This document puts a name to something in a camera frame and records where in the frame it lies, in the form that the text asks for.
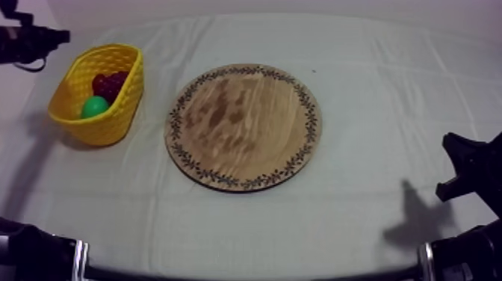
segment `wooden tray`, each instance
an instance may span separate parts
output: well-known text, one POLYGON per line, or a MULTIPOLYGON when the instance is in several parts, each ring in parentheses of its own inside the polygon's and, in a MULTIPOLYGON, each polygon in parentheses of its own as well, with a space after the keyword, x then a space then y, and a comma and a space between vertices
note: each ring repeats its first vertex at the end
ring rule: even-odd
POLYGON ((232 64, 195 78, 166 123, 167 150, 194 181, 218 191, 253 192, 295 175, 321 132, 309 89, 284 71, 232 64))

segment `dark spot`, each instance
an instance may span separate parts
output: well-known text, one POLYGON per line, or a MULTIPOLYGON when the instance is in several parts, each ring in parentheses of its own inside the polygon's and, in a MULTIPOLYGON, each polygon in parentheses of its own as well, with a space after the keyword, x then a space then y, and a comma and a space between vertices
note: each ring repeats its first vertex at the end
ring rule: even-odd
POLYGON ((193 124, 193 120, 192 120, 192 116, 190 115, 190 112, 187 113, 187 118, 186 119, 187 119, 187 125, 185 125, 185 128, 186 129, 192 128, 193 125, 195 125, 195 124, 193 124))
POLYGON ((258 81, 255 79, 244 79, 242 80, 242 85, 244 86, 245 89, 253 89, 256 84, 258 84, 258 81))
POLYGON ((232 122, 232 124, 236 124, 237 122, 241 121, 242 118, 244 118, 244 113, 242 111, 237 111, 236 113, 232 113, 230 114, 230 122, 232 122))
POLYGON ((256 145, 254 143, 248 143, 244 148, 244 153, 252 152, 255 149, 256 145))
POLYGON ((216 103, 218 105, 222 104, 222 103, 226 103, 226 91, 222 91, 220 93, 220 95, 218 96, 218 99, 216 100, 216 103))
POLYGON ((232 143, 232 136, 228 137, 225 140, 225 144, 223 145, 224 150, 228 150, 230 148, 230 144, 232 143))
POLYGON ((226 88, 226 85, 228 85, 228 84, 229 84, 229 80, 228 79, 224 79, 220 83, 218 83, 218 85, 216 86, 216 89, 218 91, 224 91, 225 88, 226 88))
POLYGON ((218 138, 220 138, 220 137, 221 137, 221 131, 218 131, 218 132, 214 133, 213 140, 218 141, 218 138))
POLYGON ((225 116, 226 105, 226 101, 220 103, 216 110, 213 112, 211 119, 209 119, 210 128, 214 128, 216 125, 220 124, 221 120, 225 116))
POLYGON ((239 146, 239 144, 242 143, 242 140, 243 140, 242 137, 237 138, 237 140, 235 140, 235 142, 233 144, 233 147, 235 148, 235 147, 239 146))
POLYGON ((239 99, 235 101, 235 105, 242 105, 242 102, 244 102, 244 95, 246 94, 245 90, 242 90, 239 99))
POLYGON ((200 109, 199 109, 199 112, 203 113, 203 114, 207 114, 209 112, 209 108, 211 108, 210 105, 208 104, 205 104, 203 105, 200 109))

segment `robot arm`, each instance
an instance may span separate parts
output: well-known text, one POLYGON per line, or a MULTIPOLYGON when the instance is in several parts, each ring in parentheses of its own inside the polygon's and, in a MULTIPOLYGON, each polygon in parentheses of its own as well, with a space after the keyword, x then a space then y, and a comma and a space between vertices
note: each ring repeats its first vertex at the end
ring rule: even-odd
POLYGON ((33 25, 33 16, 16 11, 17 0, 0 0, 0 11, 6 19, 16 19, 20 27, 0 27, 0 64, 14 64, 29 72, 41 71, 46 57, 61 43, 69 42, 69 31, 57 31, 33 25), (24 64, 42 59, 43 65, 30 68, 24 64))

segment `white wall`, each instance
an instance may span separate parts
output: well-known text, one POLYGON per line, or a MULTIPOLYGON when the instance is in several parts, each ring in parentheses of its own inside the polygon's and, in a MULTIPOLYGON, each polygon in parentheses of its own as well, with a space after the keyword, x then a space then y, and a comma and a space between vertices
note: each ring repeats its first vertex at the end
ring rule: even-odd
POLYGON ((502 0, 47 0, 74 31, 216 13, 331 13, 502 41, 502 0))

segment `wood grain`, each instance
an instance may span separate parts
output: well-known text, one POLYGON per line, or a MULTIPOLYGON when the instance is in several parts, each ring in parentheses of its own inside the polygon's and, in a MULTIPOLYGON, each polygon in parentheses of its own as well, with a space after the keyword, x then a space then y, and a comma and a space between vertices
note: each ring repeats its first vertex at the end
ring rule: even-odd
POLYGON ((232 64, 195 78, 166 123, 167 150, 182 172, 219 191, 253 192, 295 175, 314 153, 320 111, 291 75, 232 64))

